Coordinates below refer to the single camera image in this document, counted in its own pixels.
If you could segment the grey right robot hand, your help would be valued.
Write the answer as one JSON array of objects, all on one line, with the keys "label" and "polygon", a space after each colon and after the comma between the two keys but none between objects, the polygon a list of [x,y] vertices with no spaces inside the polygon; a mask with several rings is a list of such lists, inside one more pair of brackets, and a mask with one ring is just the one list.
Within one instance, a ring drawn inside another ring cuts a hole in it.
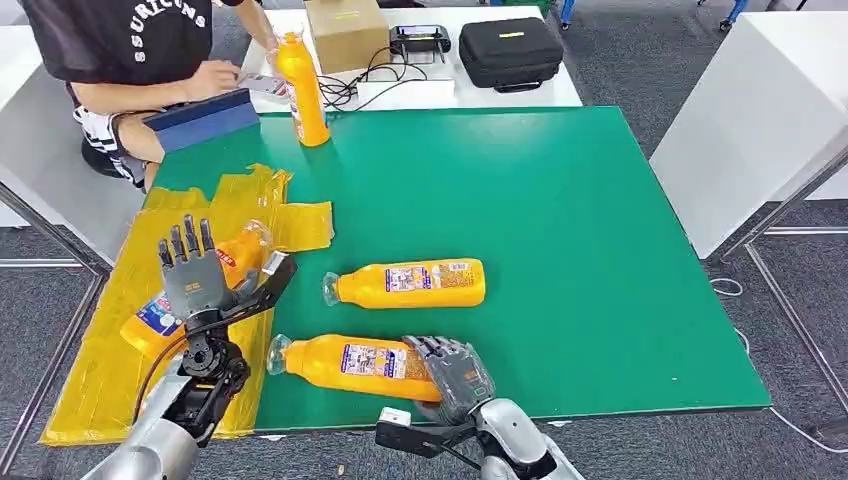
[{"label": "grey right robot hand", "polygon": [[424,361],[440,400],[415,401],[418,411],[439,425],[460,425],[475,408],[495,397],[495,385],[470,343],[443,336],[405,335],[402,341]]}]

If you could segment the person's right hand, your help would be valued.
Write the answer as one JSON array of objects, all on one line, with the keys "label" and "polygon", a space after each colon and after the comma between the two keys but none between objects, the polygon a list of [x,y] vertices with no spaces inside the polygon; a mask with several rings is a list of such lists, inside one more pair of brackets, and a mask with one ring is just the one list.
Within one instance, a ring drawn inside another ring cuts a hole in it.
[{"label": "person's right hand", "polygon": [[185,101],[198,102],[235,90],[240,73],[240,68],[229,61],[202,62],[195,73],[182,82]]}]

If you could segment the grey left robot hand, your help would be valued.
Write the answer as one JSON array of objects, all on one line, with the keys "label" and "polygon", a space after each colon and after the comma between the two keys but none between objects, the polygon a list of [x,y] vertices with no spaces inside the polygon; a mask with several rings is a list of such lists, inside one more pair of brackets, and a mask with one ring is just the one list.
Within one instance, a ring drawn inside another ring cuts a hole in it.
[{"label": "grey left robot hand", "polygon": [[186,320],[207,309],[230,310],[245,301],[257,288],[259,271],[247,270],[230,287],[211,236],[208,220],[194,226],[190,214],[171,227],[170,236],[158,243],[163,290],[173,315]]}]

